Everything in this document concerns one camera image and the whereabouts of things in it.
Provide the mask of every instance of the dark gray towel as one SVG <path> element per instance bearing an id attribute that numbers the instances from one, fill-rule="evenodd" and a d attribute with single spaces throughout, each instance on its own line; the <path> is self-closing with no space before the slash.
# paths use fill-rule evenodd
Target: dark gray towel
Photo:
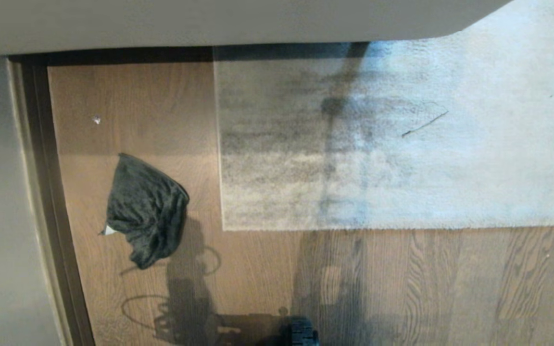
<path id="1" fill-rule="evenodd" d="M 106 226 L 125 234 L 134 248 L 129 259 L 147 269 L 176 250 L 188 202 L 187 192 L 170 177 L 121 153 L 108 197 Z"/>

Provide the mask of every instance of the dark streak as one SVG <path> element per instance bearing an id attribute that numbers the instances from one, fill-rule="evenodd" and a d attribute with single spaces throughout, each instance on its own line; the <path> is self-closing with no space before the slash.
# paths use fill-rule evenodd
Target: dark streak
<path id="1" fill-rule="evenodd" d="M 433 120 L 431 120 L 431 121 L 429 121 L 428 123 L 422 125 L 421 127 L 418 127 L 417 129 L 413 129 L 413 130 L 410 130 L 410 131 L 405 132 L 404 134 L 401 135 L 401 137 L 403 138 L 403 137 L 405 137 L 405 136 L 407 136 L 407 135 L 409 135 L 409 134 L 411 134 L 411 133 L 413 133 L 413 132 L 416 132 L 416 131 L 418 131 L 418 130 L 424 128 L 424 127 L 427 127 L 427 126 L 433 124 L 433 122 L 435 122 L 437 119 L 441 118 L 442 116 L 445 116 L 446 114 L 448 114 L 448 111 L 445 111 L 445 112 L 443 112 L 442 114 L 436 116 L 435 118 L 433 118 Z"/>

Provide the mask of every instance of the wooden floor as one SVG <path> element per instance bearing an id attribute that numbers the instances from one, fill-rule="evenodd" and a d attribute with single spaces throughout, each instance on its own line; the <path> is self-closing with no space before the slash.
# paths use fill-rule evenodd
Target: wooden floor
<path id="1" fill-rule="evenodd" d="M 211 62 L 49 78 L 97 344 L 257 344 L 291 314 L 323 345 L 554 345 L 554 228 L 222 232 Z M 119 152 L 191 195 L 181 246 L 144 271 L 125 237 L 97 235 Z"/>

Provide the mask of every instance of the rug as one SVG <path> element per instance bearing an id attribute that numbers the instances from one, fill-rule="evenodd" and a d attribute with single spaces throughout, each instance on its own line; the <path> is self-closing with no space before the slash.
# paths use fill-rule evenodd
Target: rug
<path id="1" fill-rule="evenodd" d="M 554 0 L 215 56 L 225 230 L 554 225 Z"/>

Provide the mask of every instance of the white tag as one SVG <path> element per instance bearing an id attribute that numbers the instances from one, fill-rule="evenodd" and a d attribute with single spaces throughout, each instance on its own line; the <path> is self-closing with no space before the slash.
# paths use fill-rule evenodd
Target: white tag
<path id="1" fill-rule="evenodd" d="M 108 225 L 106 225 L 106 228 L 104 228 L 104 235 L 111 235 L 111 234 L 115 234 L 117 232 L 119 232 L 119 231 L 110 228 L 110 226 L 108 226 Z"/>

